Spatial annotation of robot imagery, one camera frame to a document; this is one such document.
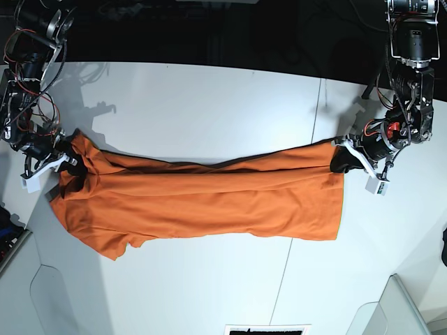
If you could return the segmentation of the robot arm image-left side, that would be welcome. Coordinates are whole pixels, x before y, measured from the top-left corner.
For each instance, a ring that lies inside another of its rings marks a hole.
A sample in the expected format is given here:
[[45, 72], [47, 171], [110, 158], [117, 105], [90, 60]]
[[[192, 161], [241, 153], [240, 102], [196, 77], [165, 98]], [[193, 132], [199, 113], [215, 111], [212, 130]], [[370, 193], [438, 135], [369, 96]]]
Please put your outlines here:
[[21, 180], [29, 193], [40, 190], [40, 177], [46, 171], [78, 164], [60, 126], [59, 108], [49, 94], [62, 70], [45, 81], [49, 67], [58, 58], [66, 60], [75, 10], [72, 1], [18, 1], [15, 30], [4, 47], [1, 139], [25, 155]]

